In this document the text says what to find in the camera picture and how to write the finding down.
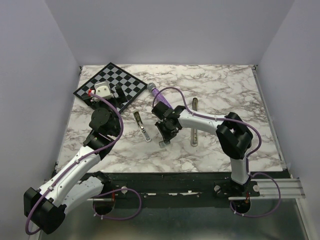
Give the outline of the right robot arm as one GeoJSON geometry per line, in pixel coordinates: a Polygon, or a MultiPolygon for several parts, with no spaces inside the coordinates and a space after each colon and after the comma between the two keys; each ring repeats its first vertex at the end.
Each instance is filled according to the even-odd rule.
{"type": "Polygon", "coordinates": [[[163,141],[162,145],[171,143],[183,128],[190,128],[216,136],[223,152],[230,158],[231,180],[230,191],[241,196],[248,190],[249,167],[246,161],[248,149],[252,146],[253,134],[234,112],[226,116],[214,116],[198,111],[191,111],[178,105],[170,108],[163,102],[158,102],[151,110],[158,121],[158,128],[163,141]]]}

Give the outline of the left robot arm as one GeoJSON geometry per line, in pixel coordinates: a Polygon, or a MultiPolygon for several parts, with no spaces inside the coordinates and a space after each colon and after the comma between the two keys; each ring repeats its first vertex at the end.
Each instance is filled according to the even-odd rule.
{"type": "Polygon", "coordinates": [[[88,91],[88,100],[96,108],[89,123],[91,132],[83,145],[54,177],[37,189],[30,187],[25,191],[23,208],[27,218],[25,232],[28,235],[38,233],[38,230],[29,230],[30,222],[39,230],[51,234],[76,204],[94,195],[104,198],[110,194],[111,185],[104,180],[92,178],[84,186],[77,183],[112,150],[123,134],[123,119],[112,98],[114,95],[106,82],[97,83],[88,91]]]}

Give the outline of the grey green stapler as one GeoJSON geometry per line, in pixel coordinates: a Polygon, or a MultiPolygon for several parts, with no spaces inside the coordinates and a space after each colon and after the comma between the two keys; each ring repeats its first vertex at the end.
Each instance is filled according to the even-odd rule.
{"type": "Polygon", "coordinates": [[[143,121],[142,121],[142,119],[141,119],[140,113],[139,113],[138,111],[135,111],[135,112],[133,113],[133,116],[134,116],[134,119],[135,119],[135,121],[136,121],[136,123],[137,123],[137,125],[138,125],[138,127],[139,127],[139,131],[141,132],[144,140],[145,140],[147,143],[149,143],[152,139],[151,139],[151,137],[149,136],[149,134],[148,134],[147,131],[146,131],[146,128],[145,128],[145,126],[144,126],[144,124],[143,124],[143,121]]]}

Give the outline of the grey staple strips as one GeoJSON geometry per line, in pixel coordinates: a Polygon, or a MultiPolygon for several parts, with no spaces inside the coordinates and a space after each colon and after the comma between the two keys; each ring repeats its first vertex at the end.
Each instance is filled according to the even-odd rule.
{"type": "Polygon", "coordinates": [[[159,146],[160,148],[165,148],[166,146],[169,146],[171,144],[170,141],[160,141],[159,146]]]}

